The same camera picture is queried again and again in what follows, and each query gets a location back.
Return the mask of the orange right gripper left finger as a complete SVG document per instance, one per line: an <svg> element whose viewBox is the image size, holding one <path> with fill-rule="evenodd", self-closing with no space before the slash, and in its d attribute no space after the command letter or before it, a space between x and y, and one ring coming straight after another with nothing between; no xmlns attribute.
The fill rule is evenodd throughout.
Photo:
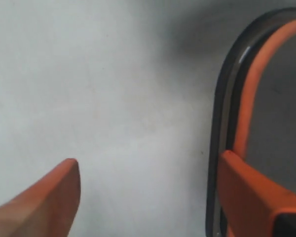
<svg viewBox="0 0 296 237"><path fill-rule="evenodd" d="M79 165L68 158L0 206L0 237L66 237L79 203Z"/></svg>

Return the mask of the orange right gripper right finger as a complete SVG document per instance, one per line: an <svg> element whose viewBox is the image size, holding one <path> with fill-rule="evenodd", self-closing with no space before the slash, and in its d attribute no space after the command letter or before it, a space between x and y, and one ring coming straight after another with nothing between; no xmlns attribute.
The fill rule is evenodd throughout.
<svg viewBox="0 0 296 237"><path fill-rule="evenodd" d="M218 195L230 237L296 237L296 194L232 151L218 164Z"/></svg>

